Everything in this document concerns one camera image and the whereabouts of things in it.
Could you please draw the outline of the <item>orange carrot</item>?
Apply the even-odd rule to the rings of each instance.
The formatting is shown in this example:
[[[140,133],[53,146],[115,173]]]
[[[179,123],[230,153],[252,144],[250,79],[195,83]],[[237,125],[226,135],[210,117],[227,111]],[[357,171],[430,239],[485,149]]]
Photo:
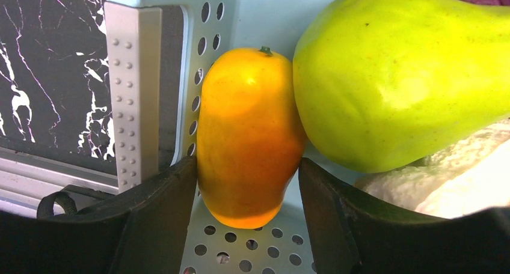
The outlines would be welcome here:
[[[292,64],[268,46],[221,55],[201,89],[198,186],[212,216],[232,228],[266,225],[279,212],[307,137]]]

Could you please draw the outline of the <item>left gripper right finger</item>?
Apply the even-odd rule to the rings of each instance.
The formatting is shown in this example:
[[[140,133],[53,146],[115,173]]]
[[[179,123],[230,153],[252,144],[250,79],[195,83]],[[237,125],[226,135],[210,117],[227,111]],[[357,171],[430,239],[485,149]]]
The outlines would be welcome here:
[[[318,273],[508,273],[509,209],[456,219],[389,204],[308,158],[298,179]]]

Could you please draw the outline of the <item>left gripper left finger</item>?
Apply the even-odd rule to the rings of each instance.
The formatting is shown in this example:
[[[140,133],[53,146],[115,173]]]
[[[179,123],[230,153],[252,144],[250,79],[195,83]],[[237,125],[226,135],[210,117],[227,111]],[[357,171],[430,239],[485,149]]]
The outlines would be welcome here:
[[[197,160],[184,157],[119,195],[78,210],[44,197],[34,219],[1,213],[2,273],[179,273]]]

